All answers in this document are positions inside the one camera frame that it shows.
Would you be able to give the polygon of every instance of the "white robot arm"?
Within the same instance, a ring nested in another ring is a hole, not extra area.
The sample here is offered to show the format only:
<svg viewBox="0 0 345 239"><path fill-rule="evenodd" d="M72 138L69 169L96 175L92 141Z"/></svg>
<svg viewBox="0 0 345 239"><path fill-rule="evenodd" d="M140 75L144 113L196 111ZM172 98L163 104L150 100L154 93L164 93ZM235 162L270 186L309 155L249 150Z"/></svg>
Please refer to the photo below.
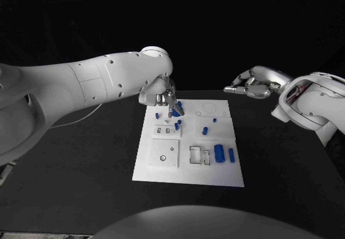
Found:
<svg viewBox="0 0 345 239"><path fill-rule="evenodd" d="M293 79L283 72L255 66L234 80L225 92L257 99L280 94L271 115L283 122L319 130L330 121L345 133L345 79L320 72Z"/></svg>
<svg viewBox="0 0 345 239"><path fill-rule="evenodd" d="M183 116L172 71L159 47L47 66L0 64L0 165L30 150L66 114L94 105L140 94L141 104L169 105L169 116L173 109Z"/></svg>

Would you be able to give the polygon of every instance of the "cable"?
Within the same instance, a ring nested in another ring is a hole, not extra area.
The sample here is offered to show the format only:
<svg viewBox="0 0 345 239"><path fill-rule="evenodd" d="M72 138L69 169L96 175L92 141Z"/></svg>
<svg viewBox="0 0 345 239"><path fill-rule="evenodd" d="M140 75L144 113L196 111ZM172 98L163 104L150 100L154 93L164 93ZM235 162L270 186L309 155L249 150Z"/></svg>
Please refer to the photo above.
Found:
<svg viewBox="0 0 345 239"><path fill-rule="evenodd" d="M94 111L83 117L83 118L81 118L78 121L75 121L75 122L72 122L72 123L65 123L65 124L60 124L60 125L56 125L56 126L53 126L53 127L50 127L50 128L56 128L56 127L62 127L62 126L66 126L66 125L70 125L70 124L73 124L73 123L78 123L79 121L82 121L85 118L88 118L91 115L92 115L92 113L96 111L96 109L99 108L99 106L94 109Z"/></svg>

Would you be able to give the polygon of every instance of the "white board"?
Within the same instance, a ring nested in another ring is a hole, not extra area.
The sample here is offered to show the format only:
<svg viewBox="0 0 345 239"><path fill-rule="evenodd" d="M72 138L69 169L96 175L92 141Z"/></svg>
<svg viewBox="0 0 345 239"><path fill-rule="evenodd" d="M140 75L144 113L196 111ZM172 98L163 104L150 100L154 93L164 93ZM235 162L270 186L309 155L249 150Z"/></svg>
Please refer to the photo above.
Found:
<svg viewBox="0 0 345 239"><path fill-rule="evenodd" d="M182 117L167 118L167 107L147 106L133 180L244 187L228 101L179 101L185 111ZM179 133L156 133L157 125L164 132L164 127L174 128L173 124L177 120L182 120ZM206 135L202 135L203 127L208 127ZM157 142L154 139L177 142L177 151L170 151L170 144L166 146L166 142L161 141L161 149L153 153L153 143ZM213 146L216 144L222 144L223 147L223 163L215 162ZM189 163L190 147L200 149L200 165L198 166ZM229 148L234 149L234 163L229 162ZM205 150L209 152L209 166L203 164ZM174 153L177 153L177 165L167 164L167 161L164 164L160 155L173 155Z"/></svg>

